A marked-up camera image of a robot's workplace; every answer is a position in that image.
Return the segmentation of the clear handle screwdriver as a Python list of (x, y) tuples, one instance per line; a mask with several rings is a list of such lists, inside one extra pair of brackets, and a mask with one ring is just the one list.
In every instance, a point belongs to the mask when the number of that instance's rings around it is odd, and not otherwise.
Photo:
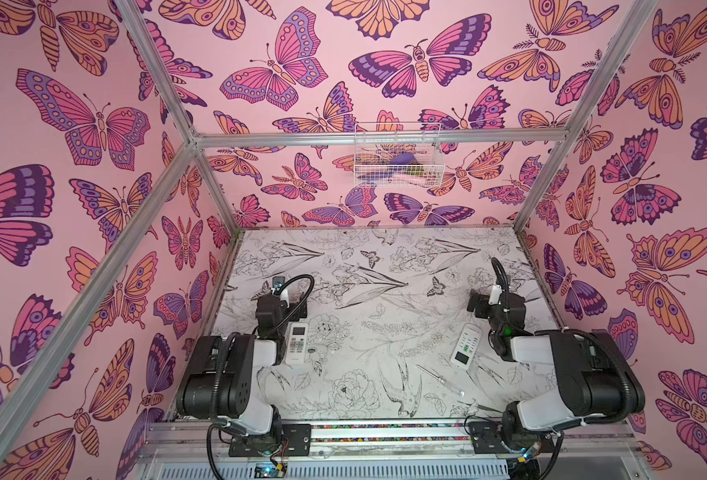
[(437, 373), (437, 372), (435, 372), (435, 371), (433, 371), (423, 365), (419, 365), (419, 369), (423, 370), (423, 372), (429, 374), (429, 376), (431, 376), (431, 377), (433, 377), (433, 379), (437, 380), (437, 382), (439, 382), (439, 384), (443, 385), (443, 387), (445, 387), (445, 389), (449, 390), (449, 392), (451, 392), (459, 397), (465, 396), (465, 391), (463, 391), (463, 389), (459, 388), (459, 386), (455, 385), (455, 383), (447, 380), (447, 378), (441, 376), (441, 374), (439, 374), (439, 373)]

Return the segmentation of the white remote with display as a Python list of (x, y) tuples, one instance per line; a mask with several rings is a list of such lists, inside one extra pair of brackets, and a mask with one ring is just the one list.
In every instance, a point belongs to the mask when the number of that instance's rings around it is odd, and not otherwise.
[(449, 358), (449, 363), (455, 368), (467, 371), (475, 357), (479, 342), (481, 342), (481, 329), (471, 323), (465, 324), (459, 334), (453, 354)]

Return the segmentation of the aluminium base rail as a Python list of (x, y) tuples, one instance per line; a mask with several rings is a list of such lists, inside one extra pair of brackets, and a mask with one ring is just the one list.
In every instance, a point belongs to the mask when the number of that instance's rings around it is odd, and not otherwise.
[(288, 421), (285, 446), (261, 454), (205, 421), (157, 423), (141, 479), (649, 479), (624, 425), (551, 433), (511, 450), (495, 422), (471, 418)]

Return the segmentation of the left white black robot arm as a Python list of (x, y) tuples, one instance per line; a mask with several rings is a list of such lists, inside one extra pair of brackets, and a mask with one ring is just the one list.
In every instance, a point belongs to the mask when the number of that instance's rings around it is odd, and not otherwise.
[(278, 442), (282, 420), (259, 394), (258, 373), (286, 355), (290, 304), (278, 294), (258, 299), (258, 331), (201, 337), (176, 393), (179, 415), (225, 429), (235, 437)]

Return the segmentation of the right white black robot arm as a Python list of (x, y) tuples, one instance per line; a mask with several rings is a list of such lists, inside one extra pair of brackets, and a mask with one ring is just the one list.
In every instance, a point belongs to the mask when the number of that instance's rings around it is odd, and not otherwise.
[(553, 368), (555, 387), (511, 402), (501, 414), (501, 440), (511, 450), (549, 433), (625, 421), (645, 409), (645, 392), (607, 332), (525, 330), (525, 299), (515, 294), (469, 294), (467, 311), (489, 322), (489, 344), (501, 360)]

